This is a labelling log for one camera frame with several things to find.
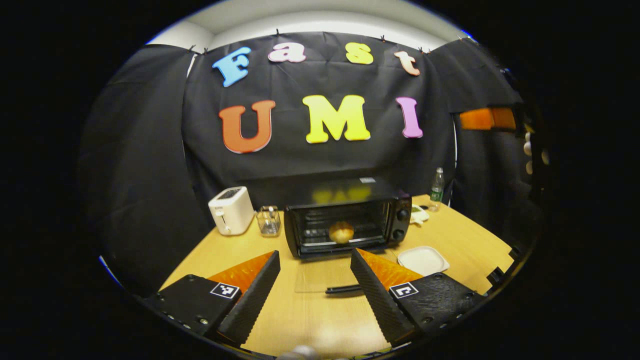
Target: ceiling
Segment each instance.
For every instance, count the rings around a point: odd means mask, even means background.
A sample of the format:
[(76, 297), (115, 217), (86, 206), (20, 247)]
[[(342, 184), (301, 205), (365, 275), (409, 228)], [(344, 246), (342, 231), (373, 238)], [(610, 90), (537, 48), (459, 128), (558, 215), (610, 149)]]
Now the ceiling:
[(226, 0), (183, 20), (214, 35), (225, 30), (286, 13), (310, 11), (355, 12), (394, 20), (446, 41), (464, 37), (460, 28), (439, 15), (404, 0)]

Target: white toaster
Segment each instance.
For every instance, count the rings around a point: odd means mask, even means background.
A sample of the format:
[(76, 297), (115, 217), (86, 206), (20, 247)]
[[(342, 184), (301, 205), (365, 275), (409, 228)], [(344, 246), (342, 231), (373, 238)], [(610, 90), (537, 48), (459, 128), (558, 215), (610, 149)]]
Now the white toaster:
[(209, 201), (211, 216), (222, 235), (242, 234), (253, 220), (253, 206), (246, 187), (228, 188)]

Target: bread roll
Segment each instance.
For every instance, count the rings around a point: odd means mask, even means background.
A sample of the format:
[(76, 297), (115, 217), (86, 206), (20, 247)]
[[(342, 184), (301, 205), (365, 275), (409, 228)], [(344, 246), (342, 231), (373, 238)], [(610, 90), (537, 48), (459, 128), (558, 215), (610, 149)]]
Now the bread roll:
[(338, 221), (329, 228), (329, 238), (338, 244), (346, 244), (353, 239), (353, 226), (346, 221)]

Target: oven window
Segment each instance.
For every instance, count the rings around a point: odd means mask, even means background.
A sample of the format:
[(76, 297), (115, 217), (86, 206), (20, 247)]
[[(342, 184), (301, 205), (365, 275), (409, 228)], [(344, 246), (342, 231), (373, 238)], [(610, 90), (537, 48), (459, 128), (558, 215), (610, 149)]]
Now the oven window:
[[(385, 243), (389, 204), (367, 202), (362, 204), (327, 206), (295, 212), (301, 252), (322, 252), (337, 247), (369, 247)], [(337, 222), (353, 226), (353, 239), (338, 244), (329, 237), (329, 228)]]

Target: oven knob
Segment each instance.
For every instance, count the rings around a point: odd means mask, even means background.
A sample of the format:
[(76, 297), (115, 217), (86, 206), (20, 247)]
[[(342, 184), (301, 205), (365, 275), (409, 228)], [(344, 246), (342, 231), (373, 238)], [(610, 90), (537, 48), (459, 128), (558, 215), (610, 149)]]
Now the oven knob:
[(395, 230), (394, 233), (392, 234), (392, 237), (395, 241), (402, 240), (402, 238), (404, 238), (404, 231)]
[(411, 217), (411, 213), (407, 209), (402, 209), (398, 211), (398, 214), (396, 216), (398, 217), (398, 220), (405, 221), (409, 220), (409, 218)]

